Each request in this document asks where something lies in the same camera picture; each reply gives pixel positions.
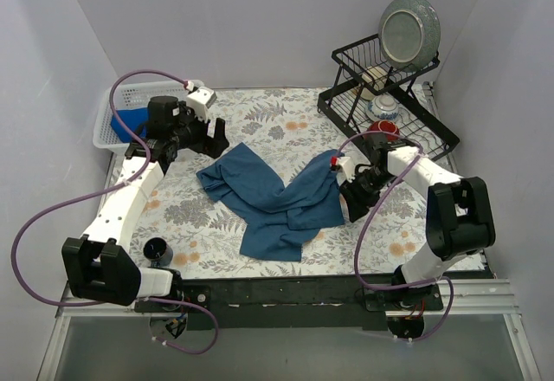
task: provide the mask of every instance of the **dish rack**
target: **dish rack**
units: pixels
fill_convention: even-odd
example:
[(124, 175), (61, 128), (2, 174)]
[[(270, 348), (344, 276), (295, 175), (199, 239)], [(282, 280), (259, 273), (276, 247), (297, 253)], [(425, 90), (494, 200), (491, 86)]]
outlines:
[[(434, 161), (446, 156), (460, 143), (458, 136), (419, 103), (412, 90), (418, 76), (439, 66), (438, 52), (427, 67), (403, 72), (383, 58), (378, 35), (373, 35), (334, 50), (332, 59), (339, 65), (337, 77), (333, 87), (319, 95), (318, 111), (323, 112), (347, 137), (365, 132), (376, 121), (370, 119), (364, 110), (368, 101), (362, 99), (361, 94), (367, 88), (374, 95), (389, 93), (400, 103), (398, 117), (394, 120), (400, 135), (422, 144)], [(366, 70), (369, 67), (381, 67), (386, 76), (375, 78)], [(377, 85), (384, 87), (377, 90)], [(353, 143), (369, 156), (364, 138), (354, 139)]]
[[(199, 80), (192, 80), (199, 87), (204, 83)], [(123, 143), (112, 129), (112, 108), (108, 103), (108, 89), (102, 97), (102, 102), (96, 116), (93, 131), (93, 144), (99, 149), (108, 149), (116, 154), (125, 154), (128, 143)], [(183, 85), (176, 81), (142, 82), (138, 84), (120, 85), (113, 96), (113, 104), (118, 110), (132, 110), (148, 106), (148, 101), (156, 95), (171, 95), (184, 100), (188, 91)]]

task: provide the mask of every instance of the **blue towel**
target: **blue towel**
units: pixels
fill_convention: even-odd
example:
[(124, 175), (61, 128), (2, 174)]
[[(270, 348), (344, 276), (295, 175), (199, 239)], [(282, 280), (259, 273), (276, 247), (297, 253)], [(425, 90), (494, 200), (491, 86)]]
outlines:
[[(148, 120), (148, 108), (145, 107), (135, 108), (134, 110), (118, 110), (118, 115), (132, 131), (135, 131), (137, 127)], [(131, 136), (127, 134), (125, 130), (123, 130), (123, 127), (118, 123), (113, 115), (110, 125), (123, 143), (131, 143)], [(146, 129), (144, 128), (142, 133), (140, 134), (140, 137), (144, 137), (145, 135)]]
[(299, 262), (302, 244), (321, 228), (345, 223), (331, 157), (321, 153), (286, 188), (261, 158), (240, 143), (196, 176), (208, 196), (243, 218), (241, 254), (260, 260)]

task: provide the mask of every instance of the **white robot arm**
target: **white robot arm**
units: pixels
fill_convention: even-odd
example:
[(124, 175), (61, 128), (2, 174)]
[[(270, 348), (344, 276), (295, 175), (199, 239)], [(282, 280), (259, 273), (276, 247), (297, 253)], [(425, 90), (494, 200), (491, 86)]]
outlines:
[[(348, 158), (336, 162), (347, 178), (340, 190), (352, 222), (375, 206), (380, 190), (400, 176), (418, 154), (408, 140), (389, 142), (384, 134), (372, 134), (365, 142), (371, 165), (354, 168)], [(427, 243), (395, 272), (395, 282), (438, 280), (456, 262), (493, 245), (493, 217), (481, 179), (462, 178), (421, 156), (403, 181), (427, 200)]]
[[(148, 104), (145, 143), (151, 161), (136, 180), (110, 194), (80, 238), (68, 238), (61, 255), (69, 286), (76, 297), (128, 306), (137, 298), (164, 297), (178, 290), (178, 272), (139, 268), (128, 255), (132, 234), (148, 197), (164, 178), (179, 149), (190, 148), (218, 158), (229, 146), (225, 121), (216, 119), (214, 137), (208, 136), (208, 109), (216, 93), (200, 87), (186, 102), (175, 97), (152, 97)], [(124, 183), (144, 165), (145, 149), (131, 143), (118, 179)]]

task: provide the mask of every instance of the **metal frame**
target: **metal frame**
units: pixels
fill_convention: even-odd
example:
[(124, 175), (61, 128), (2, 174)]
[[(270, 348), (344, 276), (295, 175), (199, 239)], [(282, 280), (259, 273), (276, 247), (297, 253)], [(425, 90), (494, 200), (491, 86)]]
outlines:
[[(429, 104), (433, 112), (437, 114), (436, 104), (433, 100), (432, 92), (428, 85), (424, 88)], [(448, 155), (449, 161), (452, 164), (454, 171), (455, 162), (451, 155)], [(109, 185), (116, 157), (112, 155), (108, 174), (106, 178), (106, 186)], [(103, 205), (106, 197), (103, 196), (100, 200), (100, 207)], [(539, 380), (540, 375), (537, 365), (532, 356), (531, 348), (525, 336), (525, 329), (521, 323), (521, 314), (519, 306), (510, 289), (509, 280), (504, 279), (468, 279), (454, 280), (454, 304), (450, 314), (452, 315), (468, 315), (468, 314), (501, 314), (504, 316), (506, 328), (510, 334), (513, 350), (516, 353), (519, 366), (521, 368), (525, 380)], [(439, 282), (443, 303), (448, 302), (450, 290), (448, 284), (444, 281)], [(63, 296), (66, 300), (71, 301), (72, 296), (68, 290)], [(427, 314), (441, 315), (442, 311), (428, 311)], [(404, 315), (405, 312), (387, 312), (388, 317)], [(136, 313), (134, 305), (129, 307), (121, 307), (117, 305), (98, 305), (94, 307), (70, 307), (59, 308), (56, 317), (54, 330), (48, 347), (42, 361), (41, 369), (37, 380), (46, 381), (54, 379), (61, 360), (63, 346), (65, 345), (68, 336), (68, 329), (72, 317), (169, 317), (174, 316), (174, 313)]]

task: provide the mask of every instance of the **towel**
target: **towel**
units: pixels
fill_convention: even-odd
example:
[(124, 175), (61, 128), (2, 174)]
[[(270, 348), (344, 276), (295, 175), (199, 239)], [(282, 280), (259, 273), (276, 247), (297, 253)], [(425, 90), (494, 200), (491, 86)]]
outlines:
[(299, 262), (302, 245), (321, 228), (345, 223), (330, 150), (319, 154), (286, 188), (245, 144), (196, 176), (214, 201), (222, 201), (247, 223), (241, 254), (260, 260)]
[[(137, 128), (148, 120), (148, 108), (135, 108), (134, 110), (118, 110), (118, 115), (127, 124), (131, 131), (136, 131)], [(123, 130), (123, 127), (112, 115), (112, 122), (110, 123), (112, 129), (118, 135), (119, 139), (123, 143), (131, 143), (131, 136)], [(140, 137), (146, 135), (146, 129), (143, 128)]]

